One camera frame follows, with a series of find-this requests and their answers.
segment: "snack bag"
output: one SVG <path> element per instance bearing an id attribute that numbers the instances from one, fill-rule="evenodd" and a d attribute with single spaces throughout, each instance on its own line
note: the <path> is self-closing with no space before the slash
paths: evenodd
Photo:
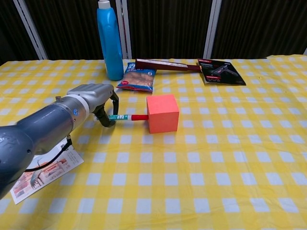
<path id="1" fill-rule="evenodd" d="M 135 69 L 135 63 L 129 62 L 117 88 L 152 92 L 155 72 L 154 69 Z"/>

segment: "blue plastic bottle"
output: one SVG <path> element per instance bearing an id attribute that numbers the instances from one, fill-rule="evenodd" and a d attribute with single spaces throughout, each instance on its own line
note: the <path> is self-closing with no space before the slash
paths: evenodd
<path id="1" fill-rule="evenodd" d="M 112 81 L 121 80 L 124 75 L 124 66 L 118 24 L 108 0 L 98 2 L 97 23 L 107 76 Z"/>

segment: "paper booklet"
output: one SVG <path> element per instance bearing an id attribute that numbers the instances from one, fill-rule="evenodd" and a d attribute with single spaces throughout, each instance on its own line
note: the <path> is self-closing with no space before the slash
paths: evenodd
<path id="1" fill-rule="evenodd" d="M 28 168 L 35 168 L 48 163 L 61 151 L 66 143 L 67 141 L 64 139 L 48 153 L 44 155 L 35 155 Z M 46 168 L 34 172 L 24 172 L 11 189 L 11 195 L 15 204 L 23 201 L 83 162 L 83 159 L 71 145 Z"/>

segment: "gray robot arm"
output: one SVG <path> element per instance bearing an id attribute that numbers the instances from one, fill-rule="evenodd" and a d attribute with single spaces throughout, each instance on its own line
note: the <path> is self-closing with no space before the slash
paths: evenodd
<path id="1" fill-rule="evenodd" d="M 64 97 L 13 126 L 0 127 L 0 199 L 13 187 L 34 155 L 45 154 L 94 113 L 103 126 L 110 127 L 105 102 L 111 98 L 114 114 L 118 97 L 110 84 L 80 85 Z"/>

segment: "yellow checkered tablecloth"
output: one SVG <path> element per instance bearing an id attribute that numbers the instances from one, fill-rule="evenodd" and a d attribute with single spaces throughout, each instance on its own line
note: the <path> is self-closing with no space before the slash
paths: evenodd
<path id="1" fill-rule="evenodd" d="M 18 205 L 5 196 L 0 229 L 306 229 L 307 57 L 229 61 L 247 86 L 158 71 L 154 94 L 173 93 L 180 108 L 176 133 L 150 135 L 143 122 L 105 128 L 90 116 L 72 133 L 85 162 Z M 104 68 L 4 64 L 0 125 L 79 84 L 110 83 Z M 120 114 L 146 112 L 147 93 L 116 91 Z"/>

